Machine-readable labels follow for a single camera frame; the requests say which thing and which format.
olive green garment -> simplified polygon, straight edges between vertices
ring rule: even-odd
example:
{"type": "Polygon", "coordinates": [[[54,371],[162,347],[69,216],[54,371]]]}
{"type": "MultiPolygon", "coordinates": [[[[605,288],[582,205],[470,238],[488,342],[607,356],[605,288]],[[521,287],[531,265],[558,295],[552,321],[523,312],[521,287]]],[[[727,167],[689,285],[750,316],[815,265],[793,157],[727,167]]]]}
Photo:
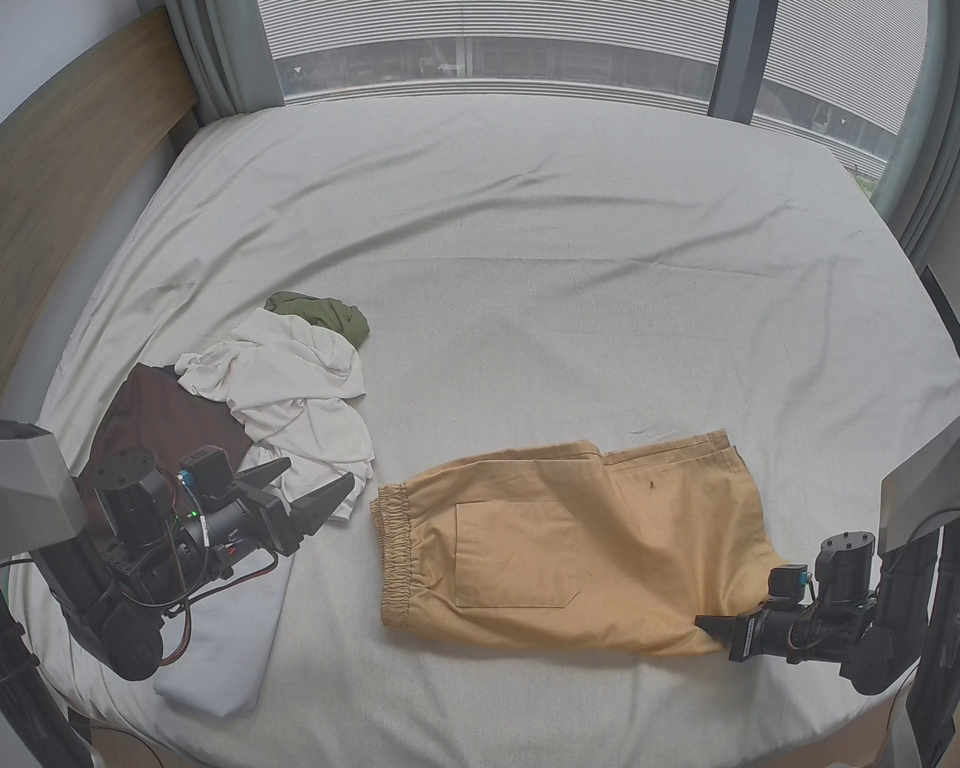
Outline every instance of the olive green garment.
{"type": "Polygon", "coordinates": [[[356,348],[360,348],[370,333],[363,313],[355,306],[347,306],[336,299],[317,299],[293,291],[277,291],[267,299],[263,308],[278,315],[297,315],[311,325],[334,330],[356,348]]]}

bed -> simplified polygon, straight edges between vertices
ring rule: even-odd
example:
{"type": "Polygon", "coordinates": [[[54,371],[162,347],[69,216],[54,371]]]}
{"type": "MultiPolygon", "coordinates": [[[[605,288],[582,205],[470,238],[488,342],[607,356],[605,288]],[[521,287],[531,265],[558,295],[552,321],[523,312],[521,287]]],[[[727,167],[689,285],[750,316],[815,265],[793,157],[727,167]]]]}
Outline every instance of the bed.
{"type": "Polygon", "coordinates": [[[875,530],[880,479],[960,412],[960,363],[823,147],[515,95],[359,99],[202,129],[113,258],[39,423],[73,471],[132,365],[219,341],[274,290],[358,305],[374,480],[294,561],[255,712],[173,708],[10,602],[77,711],[217,766],[734,766],[884,701],[832,665],[503,654],[379,621],[378,483],[506,446],[726,427],[787,560],[875,530]]]}

brown garment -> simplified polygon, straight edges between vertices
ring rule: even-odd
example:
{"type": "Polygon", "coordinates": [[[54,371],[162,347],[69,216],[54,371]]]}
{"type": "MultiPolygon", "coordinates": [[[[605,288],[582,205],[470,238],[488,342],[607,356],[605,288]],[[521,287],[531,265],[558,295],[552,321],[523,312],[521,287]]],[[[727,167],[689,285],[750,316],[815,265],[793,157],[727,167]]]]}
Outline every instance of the brown garment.
{"type": "MultiPolygon", "coordinates": [[[[201,445],[220,446],[237,467],[251,439],[225,403],[190,395],[173,376],[137,363],[107,408],[93,436],[90,458],[75,478],[90,534],[98,544],[112,531],[90,485],[90,470],[104,455],[138,445],[152,450],[156,465],[172,477],[180,471],[180,459],[201,445]]],[[[182,498],[178,512],[188,511],[188,500],[182,498]]]]}
{"type": "Polygon", "coordinates": [[[783,563],[723,430],[475,456],[380,488],[371,510],[383,623],[493,648],[718,651],[694,617],[752,608],[783,563]]]}

tan pants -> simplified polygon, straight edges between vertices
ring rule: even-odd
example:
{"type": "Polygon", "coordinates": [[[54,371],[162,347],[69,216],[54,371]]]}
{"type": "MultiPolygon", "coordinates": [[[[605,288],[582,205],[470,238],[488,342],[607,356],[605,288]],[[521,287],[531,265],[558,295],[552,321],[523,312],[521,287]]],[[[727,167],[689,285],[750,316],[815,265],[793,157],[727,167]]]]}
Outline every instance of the tan pants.
{"type": "Polygon", "coordinates": [[[694,616],[756,605],[783,563],[723,430],[474,456],[381,487],[371,511],[383,623],[494,648],[717,651],[694,616]]]}

wrinkled bed sheet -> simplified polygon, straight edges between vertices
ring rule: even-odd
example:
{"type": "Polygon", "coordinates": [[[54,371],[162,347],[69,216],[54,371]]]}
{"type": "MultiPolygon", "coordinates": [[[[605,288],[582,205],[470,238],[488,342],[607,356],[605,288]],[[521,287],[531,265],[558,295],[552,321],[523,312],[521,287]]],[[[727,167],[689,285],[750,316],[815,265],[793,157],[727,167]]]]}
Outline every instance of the wrinkled bed sheet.
{"type": "Polygon", "coordinates": [[[225,768],[560,768],[731,766],[878,703],[827,664],[504,654],[388,631],[366,513],[377,483],[455,457],[727,427],[783,557],[812,563],[826,536],[875,530],[880,479],[960,413],[960,364],[826,149],[528,96],[220,121],[180,156],[63,354],[40,422],[70,467],[134,362],[223,339],[279,289],[370,321],[360,509],[304,543],[259,704],[234,720],[106,671],[37,573],[15,569],[13,610],[76,709],[225,768]]]}

